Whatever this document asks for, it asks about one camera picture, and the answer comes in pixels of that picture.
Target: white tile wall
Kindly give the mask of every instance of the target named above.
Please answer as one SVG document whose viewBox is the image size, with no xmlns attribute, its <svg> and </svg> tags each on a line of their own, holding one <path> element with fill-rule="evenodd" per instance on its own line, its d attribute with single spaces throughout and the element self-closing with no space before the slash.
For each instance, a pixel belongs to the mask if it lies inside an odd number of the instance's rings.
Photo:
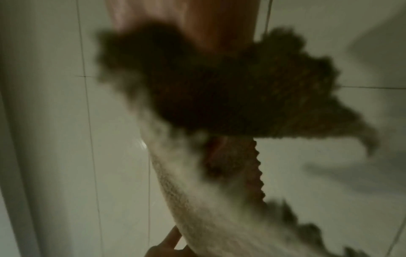
<svg viewBox="0 0 406 257">
<path fill-rule="evenodd" d="M 174 223 L 133 117 L 92 78 L 94 31 L 110 26 L 104 2 L 0 7 L 6 105 L 43 255 L 142 256 Z M 286 198 L 303 221 L 319 223 L 335 251 L 349 244 L 384 256 L 406 215 L 404 24 L 406 0 L 273 3 L 271 27 L 292 25 L 309 51 L 333 55 L 346 87 L 340 98 L 384 131 L 371 160 L 352 140 L 258 144 L 268 198 Z M 405 255 L 404 238 L 392 257 Z"/>
</svg>

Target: hand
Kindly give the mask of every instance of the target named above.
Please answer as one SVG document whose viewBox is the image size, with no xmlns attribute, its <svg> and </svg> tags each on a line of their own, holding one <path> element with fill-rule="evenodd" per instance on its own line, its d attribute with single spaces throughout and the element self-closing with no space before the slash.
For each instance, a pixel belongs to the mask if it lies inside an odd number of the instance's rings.
<svg viewBox="0 0 406 257">
<path fill-rule="evenodd" d="M 186 246 L 182 250 L 175 250 L 182 235 L 175 226 L 165 237 L 165 239 L 157 246 L 151 247 L 145 257 L 197 257 L 192 250 Z"/>
</svg>

